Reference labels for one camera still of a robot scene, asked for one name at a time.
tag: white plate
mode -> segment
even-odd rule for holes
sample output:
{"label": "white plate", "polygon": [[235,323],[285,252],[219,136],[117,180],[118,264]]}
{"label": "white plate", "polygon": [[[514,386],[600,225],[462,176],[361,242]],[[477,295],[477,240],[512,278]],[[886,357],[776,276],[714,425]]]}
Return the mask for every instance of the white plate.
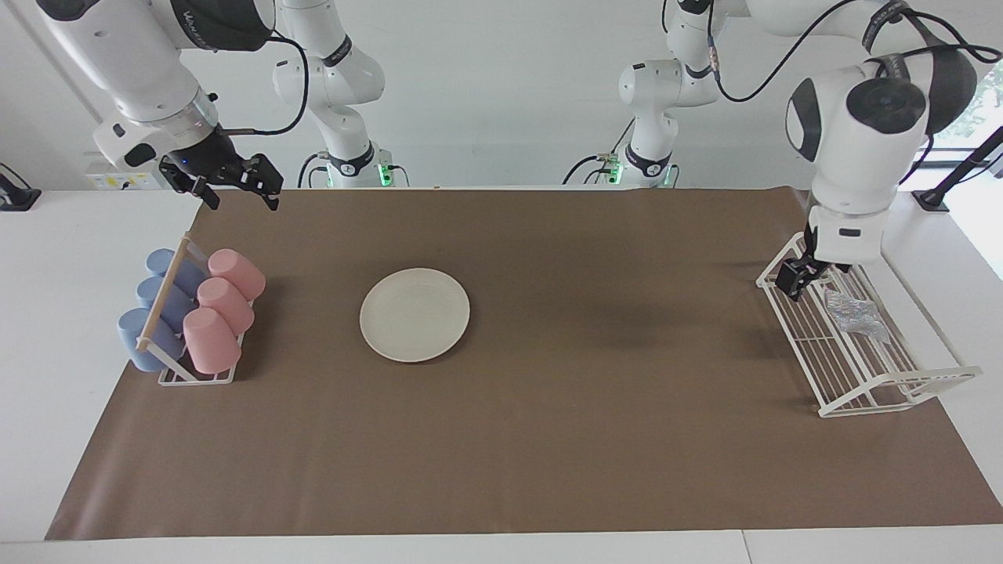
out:
{"label": "white plate", "polygon": [[435,358],[459,341],[470,300],[448,274],[428,268],[395,272],[362,301],[359,326],[376,352],[398,362]]}

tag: table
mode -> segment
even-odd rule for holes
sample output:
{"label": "table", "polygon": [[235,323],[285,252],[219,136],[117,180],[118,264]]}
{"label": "table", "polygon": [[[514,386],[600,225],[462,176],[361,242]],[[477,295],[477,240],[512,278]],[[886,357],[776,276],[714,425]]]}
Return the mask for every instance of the table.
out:
{"label": "table", "polygon": [[[18,343],[0,357],[0,428],[8,431],[0,458],[0,539],[33,541],[44,534],[87,439],[110,395],[123,361],[111,326],[131,307],[131,288],[149,249],[173,245],[191,223],[198,202],[170,193],[47,193],[30,214],[0,217],[4,241],[30,247],[0,250],[0,337]],[[944,333],[987,376],[945,396],[944,404],[997,498],[1003,493],[1003,429],[996,405],[1003,382],[1003,351],[996,345],[1003,320],[1003,283],[968,243],[949,216],[924,215],[903,196],[887,234],[890,264],[909,282]],[[52,260],[39,260],[51,257]],[[931,263],[936,257],[939,266]],[[953,291],[964,279],[964,292]],[[65,359],[87,366],[89,378],[69,379]],[[39,374],[22,376],[31,366]],[[58,413],[57,417],[44,416]],[[172,554],[247,561],[248,555],[342,554],[345,561],[385,561],[407,555],[416,561],[481,559],[490,555],[547,555],[555,561],[600,561],[615,555],[660,561],[669,555],[714,562],[786,562],[805,555],[815,561],[855,557],[889,561],[943,561],[966,555],[991,562],[1003,550],[1003,527],[839,531],[723,531],[600,535],[498,535],[490,537],[339,537],[319,539],[176,539],[114,543],[0,545],[0,561],[58,561],[82,555],[111,561],[128,554]],[[862,550],[860,544],[869,548]]]}

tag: plastic bag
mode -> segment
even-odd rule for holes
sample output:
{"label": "plastic bag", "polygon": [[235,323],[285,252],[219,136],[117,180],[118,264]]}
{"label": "plastic bag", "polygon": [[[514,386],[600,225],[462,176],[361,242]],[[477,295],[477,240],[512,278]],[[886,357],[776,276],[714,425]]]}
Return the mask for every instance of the plastic bag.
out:
{"label": "plastic bag", "polygon": [[825,309],[841,331],[865,335],[885,344],[892,343],[892,336],[882,322],[875,302],[858,300],[825,288]]}

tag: power outlet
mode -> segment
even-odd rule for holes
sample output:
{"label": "power outlet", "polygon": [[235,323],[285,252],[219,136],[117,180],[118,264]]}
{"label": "power outlet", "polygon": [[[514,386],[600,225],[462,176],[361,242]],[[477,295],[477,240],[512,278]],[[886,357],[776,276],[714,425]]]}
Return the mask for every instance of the power outlet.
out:
{"label": "power outlet", "polygon": [[123,173],[107,163],[94,163],[84,176],[97,190],[163,190],[166,186],[155,172]]}

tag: green status light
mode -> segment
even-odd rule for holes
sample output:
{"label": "green status light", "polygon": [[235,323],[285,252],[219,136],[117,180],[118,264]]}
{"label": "green status light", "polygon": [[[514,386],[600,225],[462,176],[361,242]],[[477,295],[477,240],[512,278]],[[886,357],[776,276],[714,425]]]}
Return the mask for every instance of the green status light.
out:
{"label": "green status light", "polygon": [[623,172],[624,166],[621,163],[614,161],[614,166],[610,172],[608,182],[610,184],[620,184],[620,177],[623,175]]}
{"label": "green status light", "polygon": [[679,181],[679,166],[669,165],[669,172],[665,173],[665,180],[662,181],[662,186],[675,188],[676,182],[678,181]]}
{"label": "green status light", "polygon": [[393,184],[393,175],[390,174],[390,169],[388,169],[386,165],[379,166],[379,176],[383,186],[390,186]]}

